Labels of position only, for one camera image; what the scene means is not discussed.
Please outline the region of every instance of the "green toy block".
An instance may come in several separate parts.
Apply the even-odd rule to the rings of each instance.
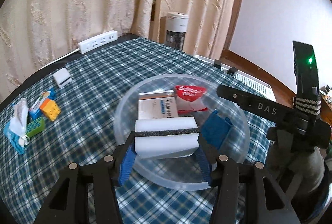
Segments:
[[[36,120],[32,121],[27,126],[27,136],[31,138],[36,134],[42,132],[45,129],[45,121],[44,118],[39,117]]]

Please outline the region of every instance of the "wooden baseboard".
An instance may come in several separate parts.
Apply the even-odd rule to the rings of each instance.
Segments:
[[[230,50],[224,50],[221,54],[220,60],[226,65],[236,67],[238,70],[248,73],[249,75],[269,84],[272,87],[278,103],[293,107],[293,97],[295,96],[295,93],[267,71]]]

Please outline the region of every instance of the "black and white strap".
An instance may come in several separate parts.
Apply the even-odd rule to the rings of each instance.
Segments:
[[[312,115],[320,114],[320,100],[308,100],[308,99],[296,98],[295,107],[300,111]]]

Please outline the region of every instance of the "red package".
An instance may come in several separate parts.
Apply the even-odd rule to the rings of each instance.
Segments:
[[[176,106],[179,114],[208,110],[201,99],[206,88],[196,86],[175,86],[175,88]]]

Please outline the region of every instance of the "power outlet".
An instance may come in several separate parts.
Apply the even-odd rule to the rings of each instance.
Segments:
[[[80,53],[84,54],[99,46],[105,45],[109,42],[116,40],[117,40],[117,31],[111,30],[79,42],[78,48],[80,50]]]

